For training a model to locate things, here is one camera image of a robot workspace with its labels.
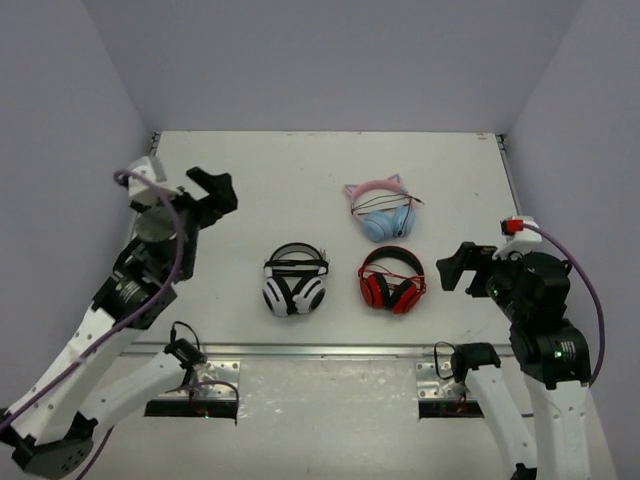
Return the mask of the pink blue cat-ear headphones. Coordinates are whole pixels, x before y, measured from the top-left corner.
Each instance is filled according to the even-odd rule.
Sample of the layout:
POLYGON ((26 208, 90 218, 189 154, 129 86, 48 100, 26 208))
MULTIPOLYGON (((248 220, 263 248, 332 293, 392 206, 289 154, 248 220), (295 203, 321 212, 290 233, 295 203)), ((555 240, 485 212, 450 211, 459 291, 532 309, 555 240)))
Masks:
POLYGON ((406 188, 399 174, 385 179, 344 186, 349 211, 371 242, 407 237, 416 221, 415 204, 420 200, 406 188))

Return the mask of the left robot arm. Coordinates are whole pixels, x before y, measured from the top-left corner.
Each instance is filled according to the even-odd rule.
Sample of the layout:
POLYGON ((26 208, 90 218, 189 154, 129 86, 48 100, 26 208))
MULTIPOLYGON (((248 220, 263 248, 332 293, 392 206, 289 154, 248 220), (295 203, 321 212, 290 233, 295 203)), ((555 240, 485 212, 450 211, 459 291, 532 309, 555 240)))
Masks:
POLYGON ((186 175, 204 197, 168 186, 150 167, 115 172, 131 208, 141 218, 167 215, 171 230, 155 239, 134 236, 57 358, 27 393, 2 410, 1 441, 23 473, 40 479, 84 477, 103 449, 95 439, 108 439, 122 419, 160 395, 198 397, 220 383, 200 378, 206 355, 174 338, 138 370, 97 386, 120 354, 176 300, 175 285, 192 277, 200 231, 238 206, 230 174, 192 167, 186 175))

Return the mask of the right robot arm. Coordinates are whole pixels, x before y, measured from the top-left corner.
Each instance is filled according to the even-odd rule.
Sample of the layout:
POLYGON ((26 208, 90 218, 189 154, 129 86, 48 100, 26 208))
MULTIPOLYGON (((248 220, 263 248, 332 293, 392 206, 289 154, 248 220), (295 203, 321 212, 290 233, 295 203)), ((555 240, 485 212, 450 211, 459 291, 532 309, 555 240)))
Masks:
POLYGON ((529 393, 527 427, 489 343, 456 345, 453 378, 476 399, 509 479, 589 479, 586 401, 591 385, 588 343, 566 318, 572 265, 543 252, 511 252, 462 243, 436 268, 443 290, 474 274, 466 292, 491 299, 510 322, 509 341, 529 393))

